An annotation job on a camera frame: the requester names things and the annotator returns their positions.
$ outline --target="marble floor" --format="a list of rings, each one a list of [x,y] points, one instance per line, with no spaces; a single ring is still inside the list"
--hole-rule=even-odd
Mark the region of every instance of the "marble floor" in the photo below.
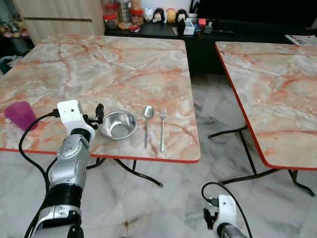
[[[137,171],[151,175],[164,187],[129,174],[107,160],[88,171],[82,198],[88,238],[212,238],[203,220],[208,207],[200,190],[208,181],[250,174],[240,139],[234,134],[207,139],[209,134],[244,124],[225,76],[192,76],[201,145],[197,164],[138,162]],[[266,168],[248,131],[247,143],[258,171]],[[51,156],[32,155],[47,166]],[[299,172],[298,180],[317,192],[317,172]],[[317,237],[317,198],[293,185],[287,171],[227,186],[237,197],[255,238]],[[218,187],[209,196],[225,194]],[[40,173],[18,153],[0,152],[0,238],[21,238],[44,196]],[[241,215],[238,226],[246,234]]]

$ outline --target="marble table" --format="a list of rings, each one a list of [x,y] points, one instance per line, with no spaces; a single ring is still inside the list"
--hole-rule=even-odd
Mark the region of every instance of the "marble table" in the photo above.
[[[263,163],[317,170],[317,47],[217,42]]]
[[[125,110],[138,121],[129,138],[112,141],[99,130],[92,157],[195,163],[200,146],[185,43],[181,40],[93,35],[49,36],[0,79],[0,150],[17,151],[22,131],[6,119],[4,109],[16,101],[30,103],[36,116],[61,101],[77,99],[84,113]],[[142,109],[152,105],[150,139],[144,149]],[[159,151],[159,110],[167,107],[165,151]],[[66,136],[60,119],[41,121],[24,142],[27,152],[55,154]]]

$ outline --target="metal fork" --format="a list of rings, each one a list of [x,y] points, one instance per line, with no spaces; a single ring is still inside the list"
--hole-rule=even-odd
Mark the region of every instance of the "metal fork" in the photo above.
[[[162,125],[160,128],[160,151],[164,151],[164,120],[166,118],[166,107],[162,107],[159,117],[162,119]]]

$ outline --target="metal spoon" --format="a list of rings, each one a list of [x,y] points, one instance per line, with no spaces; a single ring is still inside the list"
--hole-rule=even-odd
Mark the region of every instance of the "metal spoon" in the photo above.
[[[144,138],[144,148],[148,146],[148,141],[149,141],[149,120],[153,117],[154,115],[154,108],[152,106],[146,106],[143,108],[143,117],[146,120],[146,131],[145,131],[145,138]]]

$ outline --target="metal bowl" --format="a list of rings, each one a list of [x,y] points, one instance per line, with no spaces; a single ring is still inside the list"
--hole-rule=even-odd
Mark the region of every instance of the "metal bowl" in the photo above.
[[[133,114],[117,111],[104,117],[100,132],[112,140],[121,140],[132,135],[137,126],[138,123]]]

